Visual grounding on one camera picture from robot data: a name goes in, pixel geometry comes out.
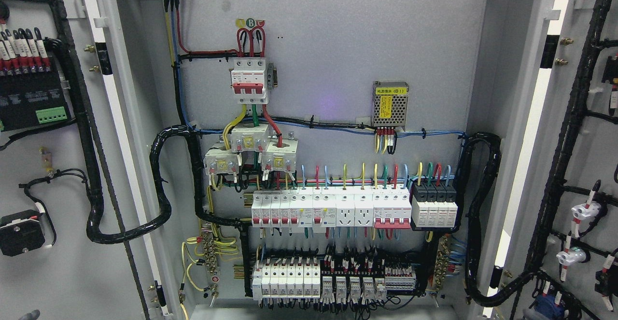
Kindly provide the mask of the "dark grey robot left hand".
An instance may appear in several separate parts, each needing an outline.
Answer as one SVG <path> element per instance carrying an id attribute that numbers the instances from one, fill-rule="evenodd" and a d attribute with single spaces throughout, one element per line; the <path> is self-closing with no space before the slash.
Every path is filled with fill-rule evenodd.
<path id="1" fill-rule="evenodd" d="M 29 313 L 24 314 L 18 320 L 37 320 L 40 317 L 41 313 L 38 309 L 35 309 Z"/>

